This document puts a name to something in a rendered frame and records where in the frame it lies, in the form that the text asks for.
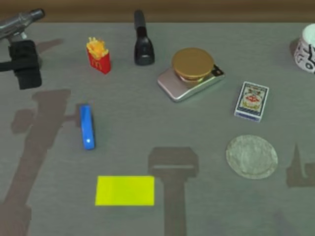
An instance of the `fries toy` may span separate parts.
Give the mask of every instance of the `fries toy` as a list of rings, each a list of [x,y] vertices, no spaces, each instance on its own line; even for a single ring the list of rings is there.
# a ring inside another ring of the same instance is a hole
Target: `fries toy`
[[[104,74],[111,70],[109,51],[106,49],[104,41],[90,37],[87,52],[91,67]]]

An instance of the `mcdonald's logo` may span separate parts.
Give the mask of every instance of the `mcdonald's logo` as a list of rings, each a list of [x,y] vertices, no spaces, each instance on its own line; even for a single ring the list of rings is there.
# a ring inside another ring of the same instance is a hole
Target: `mcdonald's logo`
[[[99,63],[99,61],[96,61],[95,59],[92,59],[92,66],[96,67],[99,70],[102,69],[102,65]]]

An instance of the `black clamp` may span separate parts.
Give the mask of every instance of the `black clamp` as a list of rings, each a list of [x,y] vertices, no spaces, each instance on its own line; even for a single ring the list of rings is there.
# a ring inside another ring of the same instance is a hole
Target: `black clamp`
[[[36,45],[31,40],[13,42],[9,46],[11,61],[0,63],[0,72],[13,70],[20,89],[32,89],[42,84]]]

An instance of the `red french fry box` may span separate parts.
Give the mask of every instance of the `red french fry box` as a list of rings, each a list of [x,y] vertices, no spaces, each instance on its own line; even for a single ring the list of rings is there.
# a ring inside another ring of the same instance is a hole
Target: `red french fry box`
[[[88,49],[87,49],[87,52],[88,52],[91,67],[95,68],[96,70],[104,74],[107,74],[111,70],[109,52],[105,56],[103,56],[101,59],[95,59]]]

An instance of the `yellow rectangle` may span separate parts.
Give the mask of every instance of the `yellow rectangle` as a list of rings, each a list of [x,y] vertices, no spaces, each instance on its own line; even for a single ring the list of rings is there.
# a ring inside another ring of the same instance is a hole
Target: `yellow rectangle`
[[[99,176],[96,206],[154,206],[153,176]]]

